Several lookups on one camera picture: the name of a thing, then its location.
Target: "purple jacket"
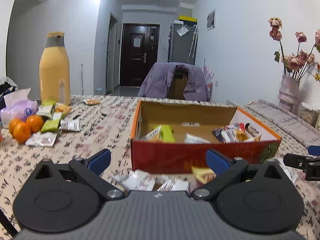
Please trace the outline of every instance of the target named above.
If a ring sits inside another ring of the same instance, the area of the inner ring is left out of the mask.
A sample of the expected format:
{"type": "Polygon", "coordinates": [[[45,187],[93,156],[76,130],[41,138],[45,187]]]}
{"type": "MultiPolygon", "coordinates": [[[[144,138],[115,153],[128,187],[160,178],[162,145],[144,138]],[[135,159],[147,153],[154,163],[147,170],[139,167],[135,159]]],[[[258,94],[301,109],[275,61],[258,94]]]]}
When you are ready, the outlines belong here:
{"type": "Polygon", "coordinates": [[[167,98],[176,68],[188,70],[188,83],[183,92],[186,100],[210,101],[201,68],[177,62],[154,63],[140,87],[138,97],[167,98]]]}

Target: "orange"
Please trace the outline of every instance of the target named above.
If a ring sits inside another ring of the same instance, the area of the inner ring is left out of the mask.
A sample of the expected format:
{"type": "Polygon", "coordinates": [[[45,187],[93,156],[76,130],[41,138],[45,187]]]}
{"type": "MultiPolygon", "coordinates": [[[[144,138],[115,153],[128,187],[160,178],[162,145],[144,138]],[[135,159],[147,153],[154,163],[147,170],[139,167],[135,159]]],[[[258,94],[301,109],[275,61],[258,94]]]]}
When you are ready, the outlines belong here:
{"type": "Polygon", "coordinates": [[[42,117],[39,115],[32,115],[27,118],[26,124],[30,127],[32,133],[39,132],[44,124],[42,117]]]}
{"type": "Polygon", "coordinates": [[[12,119],[11,122],[9,123],[9,132],[10,134],[13,136],[13,130],[15,128],[15,126],[22,122],[20,119],[16,118],[16,119],[12,119]]]}
{"type": "Polygon", "coordinates": [[[18,123],[13,130],[13,137],[19,143],[25,143],[31,136],[30,127],[25,122],[18,123]]]}

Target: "vase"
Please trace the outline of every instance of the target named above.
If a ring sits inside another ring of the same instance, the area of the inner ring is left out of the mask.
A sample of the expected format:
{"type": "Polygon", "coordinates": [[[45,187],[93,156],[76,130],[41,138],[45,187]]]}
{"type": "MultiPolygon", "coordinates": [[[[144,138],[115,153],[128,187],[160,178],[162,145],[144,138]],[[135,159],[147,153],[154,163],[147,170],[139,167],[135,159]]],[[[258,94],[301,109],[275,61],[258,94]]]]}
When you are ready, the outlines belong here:
{"type": "Polygon", "coordinates": [[[278,98],[279,106],[292,112],[294,105],[298,102],[300,81],[293,77],[282,76],[281,88],[278,98]]]}
{"type": "Polygon", "coordinates": [[[69,59],[64,46],[64,33],[54,32],[47,36],[40,67],[41,100],[54,100],[71,104],[69,59]]]}

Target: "yellow bottle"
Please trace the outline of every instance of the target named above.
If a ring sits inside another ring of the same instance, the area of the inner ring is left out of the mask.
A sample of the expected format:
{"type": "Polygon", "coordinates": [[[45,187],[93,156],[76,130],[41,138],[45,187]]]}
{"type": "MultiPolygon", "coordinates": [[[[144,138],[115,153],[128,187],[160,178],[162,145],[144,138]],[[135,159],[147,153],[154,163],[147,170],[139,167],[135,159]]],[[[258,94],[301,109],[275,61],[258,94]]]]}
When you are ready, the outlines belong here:
{"type": "Polygon", "coordinates": [[[64,33],[47,35],[47,43],[41,57],[40,67],[41,101],[47,99],[71,104],[69,58],[64,46],[64,33]]]}

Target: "dark brown door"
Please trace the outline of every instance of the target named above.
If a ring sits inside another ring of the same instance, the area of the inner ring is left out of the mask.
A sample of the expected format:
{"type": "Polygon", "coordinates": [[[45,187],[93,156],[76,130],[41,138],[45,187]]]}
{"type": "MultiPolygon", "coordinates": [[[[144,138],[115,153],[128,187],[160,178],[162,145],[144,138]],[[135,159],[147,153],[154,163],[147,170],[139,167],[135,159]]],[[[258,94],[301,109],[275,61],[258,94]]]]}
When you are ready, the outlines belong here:
{"type": "Polygon", "coordinates": [[[124,24],[120,86],[140,87],[158,57],[159,25],[124,24]]]}

